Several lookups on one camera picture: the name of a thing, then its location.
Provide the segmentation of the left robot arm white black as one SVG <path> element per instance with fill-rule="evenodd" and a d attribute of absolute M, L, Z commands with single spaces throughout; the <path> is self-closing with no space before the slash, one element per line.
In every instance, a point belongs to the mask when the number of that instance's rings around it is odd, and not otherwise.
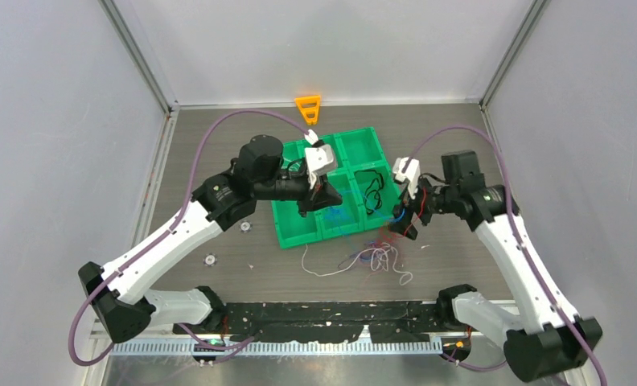
<path fill-rule="evenodd" d="M 218 331 L 227 313 L 209 287 L 154 290 L 153 284 L 200 245 L 252 215 L 257 202 L 294 201 L 298 214 L 338 206 L 342 196 L 328 175 L 338 163 L 332 146 L 316 140 L 304 149 L 298 170 L 283 168 L 283 145 L 257 135 L 240 148 L 230 167 L 187 196 L 185 208 L 122 256 L 78 271 L 91 306 L 113 343 L 125 343 L 151 326 L 184 323 Z"/>

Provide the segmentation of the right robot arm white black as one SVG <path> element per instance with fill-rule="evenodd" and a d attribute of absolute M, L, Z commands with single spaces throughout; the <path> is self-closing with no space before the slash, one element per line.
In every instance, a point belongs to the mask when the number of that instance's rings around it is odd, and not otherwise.
<path fill-rule="evenodd" d="M 435 315 L 447 330 L 472 327 L 501 348 L 507 365 L 523 382 L 579 368 L 602 337 L 595 318 L 583 318 L 560 291 L 533 247 L 520 209 L 505 186 L 486 184 L 472 150 L 443 154 L 443 176 L 421 172 L 414 158 L 397 158 L 392 179 L 403 189 L 388 229 L 417 238 L 414 220 L 434 215 L 464 221 L 493 257 L 516 303 L 513 314 L 488 301 L 474 286 L 439 292 Z"/>

